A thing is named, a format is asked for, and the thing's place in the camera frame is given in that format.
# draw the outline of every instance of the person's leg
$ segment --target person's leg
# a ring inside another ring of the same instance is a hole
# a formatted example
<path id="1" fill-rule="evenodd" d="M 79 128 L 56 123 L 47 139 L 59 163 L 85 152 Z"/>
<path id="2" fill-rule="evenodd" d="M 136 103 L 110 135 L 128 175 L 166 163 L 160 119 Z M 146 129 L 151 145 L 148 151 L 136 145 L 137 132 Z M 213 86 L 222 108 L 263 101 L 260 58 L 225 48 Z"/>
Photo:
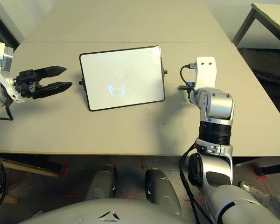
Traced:
<path id="1" fill-rule="evenodd" d="M 245 181 L 239 182 L 238 185 L 280 219 L 280 196 L 264 194 Z"/>

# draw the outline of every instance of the sneaker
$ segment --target sneaker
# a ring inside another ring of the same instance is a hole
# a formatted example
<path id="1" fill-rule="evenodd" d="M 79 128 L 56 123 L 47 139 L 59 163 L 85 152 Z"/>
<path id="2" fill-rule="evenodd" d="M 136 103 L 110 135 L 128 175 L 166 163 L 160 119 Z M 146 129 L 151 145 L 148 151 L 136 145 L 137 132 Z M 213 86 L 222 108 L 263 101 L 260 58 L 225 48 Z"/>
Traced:
<path id="1" fill-rule="evenodd" d="M 253 187 L 250 183 L 246 181 L 240 181 L 238 182 L 238 186 L 245 191 L 247 191 L 250 195 L 252 195 L 254 198 L 258 195 L 263 195 L 264 193 L 258 190 L 257 188 Z"/>

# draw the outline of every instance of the whiteboard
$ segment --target whiteboard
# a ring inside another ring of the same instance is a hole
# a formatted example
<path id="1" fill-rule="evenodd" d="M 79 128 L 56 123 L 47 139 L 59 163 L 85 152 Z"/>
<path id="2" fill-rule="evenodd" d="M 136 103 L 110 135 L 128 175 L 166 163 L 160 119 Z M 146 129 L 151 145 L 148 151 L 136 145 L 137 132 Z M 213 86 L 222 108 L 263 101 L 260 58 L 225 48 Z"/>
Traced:
<path id="1" fill-rule="evenodd" d="M 165 99 L 159 46 L 80 55 L 91 111 Z"/>

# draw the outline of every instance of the table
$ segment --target table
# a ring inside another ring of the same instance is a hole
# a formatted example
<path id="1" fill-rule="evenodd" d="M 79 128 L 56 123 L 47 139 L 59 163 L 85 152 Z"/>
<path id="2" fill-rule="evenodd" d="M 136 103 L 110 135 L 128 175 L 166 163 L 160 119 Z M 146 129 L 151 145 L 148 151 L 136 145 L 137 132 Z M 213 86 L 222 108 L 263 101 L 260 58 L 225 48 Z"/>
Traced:
<path id="1" fill-rule="evenodd" d="M 78 84 L 79 55 L 152 45 L 161 47 L 163 67 L 168 70 L 165 101 L 90 112 Z M 185 92 L 178 91 L 179 69 L 198 56 L 216 58 L 216 87 L 235 100 L 233 155 L 280 155 L 279 112 L 199 0 L 59 2 L 18 47 L 11 71 L 16 75 L 27 69 L 63 66 L 67 71 L 42 84 L 66 81 L 73 85 L 55 96 L 13 104 L 14 121 L 0 121 L 0 151 L 181 155 L 198 136 L 199 109 L 188 102 Z M 185 77 L 194 79 L 194 71 Z"/>
<path id="2" fill-rule="evenodd" d="M 280 40 L 280 5 L 252 3 L 251 6 L 251 11 L 232 40 L 234 45 L 238 45 L 254 19 L 262 23 Z"/>

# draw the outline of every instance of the wall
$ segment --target wall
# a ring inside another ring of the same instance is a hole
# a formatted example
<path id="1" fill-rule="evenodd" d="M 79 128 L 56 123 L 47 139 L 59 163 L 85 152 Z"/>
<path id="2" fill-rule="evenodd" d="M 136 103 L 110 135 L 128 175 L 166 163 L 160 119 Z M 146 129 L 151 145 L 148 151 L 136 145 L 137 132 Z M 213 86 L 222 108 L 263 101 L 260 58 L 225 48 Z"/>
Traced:
<path id="1" fill-rule="evenodd" d="M 230 40 L 251 10 L 252 3 L 280 4 L 280 0 L 204 0 L 204 2 Z M 280 41 L 255 20 L 238 47 L 280 49 Z"/>
<path id="2" fill-rule="evenodd" d="M 58 1 L 0 0 L 0 18 L 21 43 Z"/>
<path id="3" fill-rule="evenodd" d="M 0 0 L 0 17 L 15 38 L 22 42 L 59 0 Z M 280 4 L 280 0 L 204 0 L 230 40 L 251 9 L 251 3 Z M 280 49 L 280 41 L 254 21 L 240 48 Z"/>

